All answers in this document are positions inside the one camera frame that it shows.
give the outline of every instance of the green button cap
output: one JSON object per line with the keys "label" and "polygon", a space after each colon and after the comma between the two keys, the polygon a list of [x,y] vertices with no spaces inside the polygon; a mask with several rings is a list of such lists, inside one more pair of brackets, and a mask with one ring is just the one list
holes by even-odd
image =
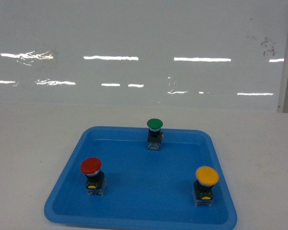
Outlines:
{"label": "green button cap", "polygon": [[147,125],[151,129],[160,129],[163,126],[163,122],[157,118],[152,118],[148,120]]}

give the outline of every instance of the red button cap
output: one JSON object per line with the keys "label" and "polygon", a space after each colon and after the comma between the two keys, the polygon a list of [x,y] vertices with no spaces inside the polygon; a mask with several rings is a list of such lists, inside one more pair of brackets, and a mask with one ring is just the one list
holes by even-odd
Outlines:
{"label": "red button cap", "polygon": [[84,174],[96,173],[101,168],[101,160],[97,157],[90,157],[85,159],[81,165],[80,170]]}

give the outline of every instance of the table surface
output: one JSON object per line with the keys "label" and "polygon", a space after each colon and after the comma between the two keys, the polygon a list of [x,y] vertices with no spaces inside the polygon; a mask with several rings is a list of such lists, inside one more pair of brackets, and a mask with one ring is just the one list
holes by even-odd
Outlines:
{"label": "table surface", "polygon": [[197,129],[213,140],[236,230],[288,229],[288,114],[0,103],[0,230],[80,229],[49,222],[44,204],[89,127]]}

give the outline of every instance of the yellow button cap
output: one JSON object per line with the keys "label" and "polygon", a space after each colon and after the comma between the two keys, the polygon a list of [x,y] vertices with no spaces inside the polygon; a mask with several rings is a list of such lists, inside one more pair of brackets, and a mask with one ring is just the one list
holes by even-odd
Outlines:
{"label": "yellow button cap", "polygon": [[205,186],[213,186],[219,180],[216,170],[208,166],[198,168],[195,175],[199,183]]}

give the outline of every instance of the blue tray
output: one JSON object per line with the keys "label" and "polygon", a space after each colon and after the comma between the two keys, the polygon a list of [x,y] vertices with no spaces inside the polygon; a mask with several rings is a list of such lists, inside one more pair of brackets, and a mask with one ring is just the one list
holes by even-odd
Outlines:
{"label": "blue tray", "polygon": [[[161,150],[148,150],[148,128],[93,127],[81,136],[46,204],[56,223],[105,229],[231,230],[237,214],[211,138],[202,131],[162,129]],[[81,162],[102,161],[104,196],[86,193]],[[210,207],[194,206],[195,171],[213,167],[219,181]]]}

